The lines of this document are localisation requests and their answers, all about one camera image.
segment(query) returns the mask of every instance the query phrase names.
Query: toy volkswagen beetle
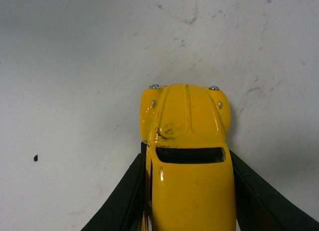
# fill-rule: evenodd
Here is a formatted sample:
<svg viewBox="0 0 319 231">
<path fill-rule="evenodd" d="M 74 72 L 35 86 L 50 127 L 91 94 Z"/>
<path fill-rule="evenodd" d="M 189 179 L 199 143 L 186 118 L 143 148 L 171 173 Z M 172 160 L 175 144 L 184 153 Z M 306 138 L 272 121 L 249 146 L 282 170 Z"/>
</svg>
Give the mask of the toy volkswagen beetle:
<svg viewBox="0 0 319 231">
<path fill-rule="evenodd" d="M 224 93 L 192 84 L 153 85 L 142 94 L 140 111 L 147 143 L 145 213 L 152 214 L 152 230 L 234 231 L 235 187 L 225 140 L 230 107 Z"/>
</svg>

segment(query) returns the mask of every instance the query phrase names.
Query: yellow toy car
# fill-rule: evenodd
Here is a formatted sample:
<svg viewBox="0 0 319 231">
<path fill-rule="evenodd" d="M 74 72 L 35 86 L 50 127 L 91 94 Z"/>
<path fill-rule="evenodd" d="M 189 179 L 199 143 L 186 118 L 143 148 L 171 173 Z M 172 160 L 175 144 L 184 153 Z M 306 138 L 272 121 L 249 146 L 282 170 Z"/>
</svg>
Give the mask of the yellow toy car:
<svg viewBox="0 0 319 231">
<path fill-rule="evenodd" d="M 225 140 L 229 124 L 229 103 L 218 87 L 153 85 L 143 92 L 145 214 L 152 217 L 153 231 L 236 229 L 233 168 Z M 142 230 L 148 230 L 143 224 Z"/>
</svg>

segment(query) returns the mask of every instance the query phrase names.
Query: white wall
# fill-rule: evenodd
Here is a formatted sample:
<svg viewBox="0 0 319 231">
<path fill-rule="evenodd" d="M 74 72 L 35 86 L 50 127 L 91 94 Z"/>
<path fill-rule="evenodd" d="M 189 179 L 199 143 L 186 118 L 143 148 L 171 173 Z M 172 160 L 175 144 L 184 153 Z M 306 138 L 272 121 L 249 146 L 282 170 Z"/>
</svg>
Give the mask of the white wall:
<svg viewBox="0 0 319 231">
<path fill-rule="evenodd" d="M 229 147 L 319 220 L 319 0 L 270 1 L 0 0 L 0 230 L 80 230 L 177 82 L 220 86 Z"/>
</svg>

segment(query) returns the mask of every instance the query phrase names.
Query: windshield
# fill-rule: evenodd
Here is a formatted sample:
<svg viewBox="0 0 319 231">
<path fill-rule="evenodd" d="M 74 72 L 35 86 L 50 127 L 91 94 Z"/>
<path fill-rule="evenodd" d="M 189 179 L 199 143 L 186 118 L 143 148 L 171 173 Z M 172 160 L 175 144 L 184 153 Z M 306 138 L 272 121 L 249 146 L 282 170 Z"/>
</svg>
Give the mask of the windshield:
<svg viewBox="0 0 319 231">
<path fill-rule="evenodd" d="M 172 164 L 210 164 L 224 162 L 221 147 L 201 149 L 176 149 L 156 147 L 160 161 Z"/>
</svg>

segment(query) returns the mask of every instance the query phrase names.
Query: yellow paint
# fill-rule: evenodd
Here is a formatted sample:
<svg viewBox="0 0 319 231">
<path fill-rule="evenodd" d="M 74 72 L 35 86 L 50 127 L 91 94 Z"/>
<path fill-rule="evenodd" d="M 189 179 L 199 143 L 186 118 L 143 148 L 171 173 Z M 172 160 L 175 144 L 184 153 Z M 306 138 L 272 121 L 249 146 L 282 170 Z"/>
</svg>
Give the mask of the yellow paint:
<svg viewBox="0 0 319 231">
<path fill-rule="evenodd" d="M 148 144 L 144 220 L 152 213 L 154 231 L 236 229 L 234 178 L 225 139 L 229 125 L 229 103 L 220 90 L 173 84 L 144 91 L 140 112 L 141 138 Z M 221 147 L 224 162 L 164 163 L 156 147 Z"/>
</svg>

